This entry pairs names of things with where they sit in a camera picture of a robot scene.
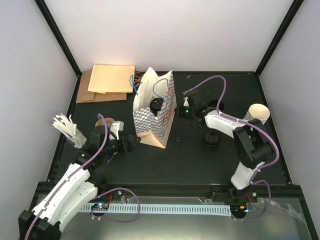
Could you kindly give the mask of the black branded paper cup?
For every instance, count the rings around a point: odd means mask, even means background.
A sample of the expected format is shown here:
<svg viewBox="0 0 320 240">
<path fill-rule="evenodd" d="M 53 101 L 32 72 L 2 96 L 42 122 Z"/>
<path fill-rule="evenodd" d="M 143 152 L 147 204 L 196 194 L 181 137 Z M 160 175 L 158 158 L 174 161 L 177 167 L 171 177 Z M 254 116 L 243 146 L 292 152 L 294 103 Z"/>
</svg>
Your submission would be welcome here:
<svg viewBox="0 0 320 240">
<path fill-rule="evenodd" d="M 164 100 L 161 97 L 154 98 L 149 104 L 150 111 L 157 116 L 158 112 L 162 109 Z"/>
</svg>

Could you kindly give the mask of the stack of black cup lids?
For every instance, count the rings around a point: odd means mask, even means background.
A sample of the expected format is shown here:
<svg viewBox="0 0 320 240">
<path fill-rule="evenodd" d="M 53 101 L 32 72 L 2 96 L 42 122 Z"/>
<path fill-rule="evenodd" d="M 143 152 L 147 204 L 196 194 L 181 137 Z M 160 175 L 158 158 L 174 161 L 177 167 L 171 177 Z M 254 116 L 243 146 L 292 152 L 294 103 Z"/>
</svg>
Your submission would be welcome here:
<svg viewBox="0 0 320 240">
<path fill-rule="evenodd" d="M 208 131 L 203 135 L 201 145 L 205 150 L 214 152 L 219 148 L 220 140 L 221 138 L 217 133 Z"/>
</svg>

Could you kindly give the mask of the white stirrers bundle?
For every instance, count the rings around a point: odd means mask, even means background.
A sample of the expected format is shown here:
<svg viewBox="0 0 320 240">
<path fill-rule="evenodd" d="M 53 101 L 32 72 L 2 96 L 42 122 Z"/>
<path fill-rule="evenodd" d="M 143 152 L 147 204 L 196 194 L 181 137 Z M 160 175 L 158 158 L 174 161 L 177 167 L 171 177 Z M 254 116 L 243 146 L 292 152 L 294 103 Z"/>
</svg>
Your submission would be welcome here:
<svg viewBox="0 0 320 240">
<path fill-rule="evenodd" d="M 53 119 L 53 127 L 59 130 L 65 136 L 65 138 L 67 134 L 73 135 L 76 129 L 78 129 L 77 125 L 73 123 L 71 116 L 67 117 L 63 114 L 60 114 L 56 115 Z"/>
</svg>

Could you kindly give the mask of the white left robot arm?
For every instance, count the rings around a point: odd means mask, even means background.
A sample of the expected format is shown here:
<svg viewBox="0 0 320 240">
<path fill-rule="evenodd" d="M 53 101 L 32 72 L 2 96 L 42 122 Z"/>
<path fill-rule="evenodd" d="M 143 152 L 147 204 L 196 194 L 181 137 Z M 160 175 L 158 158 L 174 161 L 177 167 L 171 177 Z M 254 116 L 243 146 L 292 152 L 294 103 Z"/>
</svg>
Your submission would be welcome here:
<svg viewBox="0 0 320 240">
<path fill-rule="evenodd" d="M 94 128 L 50 193 L 32 210 L 24 210 L 19 215 L 21 240 L 59 240 L 68 223 L 85 204 L 107 195 L 106 180 L 94 176 L 94 172 L 106 157 L 133 152 L 141 141 L 134 135 L 120 136 L 121 131 L 122 127 L 116 123 Z"/>
</svg>

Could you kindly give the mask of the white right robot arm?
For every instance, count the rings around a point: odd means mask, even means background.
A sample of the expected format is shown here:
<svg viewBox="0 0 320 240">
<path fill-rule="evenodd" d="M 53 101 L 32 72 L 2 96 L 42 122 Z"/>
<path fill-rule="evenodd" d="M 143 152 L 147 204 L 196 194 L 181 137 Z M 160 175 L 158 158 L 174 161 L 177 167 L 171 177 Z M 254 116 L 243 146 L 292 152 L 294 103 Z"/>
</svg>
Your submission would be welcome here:
<svg viewBox="0 0 320 240">
<path fill-rule="evenodd" d="M 252 184 L 254 175 L 272 157 L 275 147 L 263 132 L 265 128 L 258 119 L 250 121 L 231 119 L 223 116 L 215 106 L 207 105 L 198 90 L 190 90 L 183 95 L 176 115 L 188 120 L 190 126 L 199 129 L 209 128 L 202 137 L 202 147 L 215 151 L 220 144 L 218 133 L 225 134 L 234 140 L 239 164 L 227 187 L 228 198 L 240 201 Z"/>
</svg>

